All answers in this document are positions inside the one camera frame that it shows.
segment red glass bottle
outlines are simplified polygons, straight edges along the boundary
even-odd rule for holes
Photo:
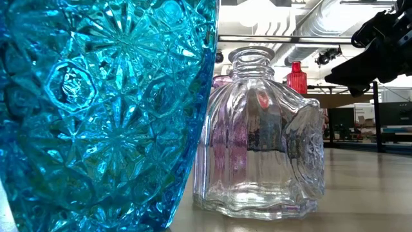
[[[302,72],[301,62],[292,63],[292,72],[287,75],[288,87],[294,89],[300,94],[308,93],[308,81],[306,73]]]

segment table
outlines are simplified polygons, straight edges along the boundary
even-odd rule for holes
[[[168,232],[411,232],[412,156],[325,150],[326,194],[304,220],[229,218],[192,205],[191,178]],[[0,231],[12,228],[0,190]]]
[[[317,99],[322,109],[333,109],[340,106],[358,102],[369,102],[373,99],[372,94],[365,94],[360,97],[352,97],[350,94],[302,94],[304,98]]]
[[[382,132],[382,143],[412,142],[411,132]]]

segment ceiling duct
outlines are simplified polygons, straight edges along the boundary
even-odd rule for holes
[[[342,5],[340,0],[324,0],[295,30],[293,35],[305,37],[340,36],[360,21],[366,21],[376,14],[370,6]],[[272,64],[290,66],[293,61],[302,61],[317,47],[282,44],[276,50]]]

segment starburst pattern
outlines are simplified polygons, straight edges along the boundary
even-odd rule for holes
[[[203,123],[216,2],[6,4],[0,177],[17,227],[169,226]]]

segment pipe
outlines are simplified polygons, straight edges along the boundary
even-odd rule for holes
[[[301,20],[299,20],[299,22],[297,22],[297,24],[296,24],[296,28],[297,28],[297,29],[302,26],[302,24],[303,24],[303,23],[308,19],[308,17],[317,9],[317,7],[321,5],[321,3],[322,3],[323,1],[324,1],[324,0],[318,1],[318,2],[316,3],[316,5],[315,5],[305,16],[303,16],[303,18],[302,18]]]
[[[341,1],[341,5],[393,6],[395,1]]]
[[[333,37],[340,36],[359,21],[367,20],[375,11],[363,6],[341,5],[341,0],[323,0],[310,12],[306,20],[297,27],[294,35],[298,37]],[[318,48],[292,44],[282,44],[276,50],[271,65],[285,64],[290,66],[293,61],[302,61],[316,52]]]
[[[310,37],[310,36],[285,36],[285,35],[219,35],[218,42],[226,43],[290,43],[308,44],[311,49],[316,45],[351,44],[351,37]]]

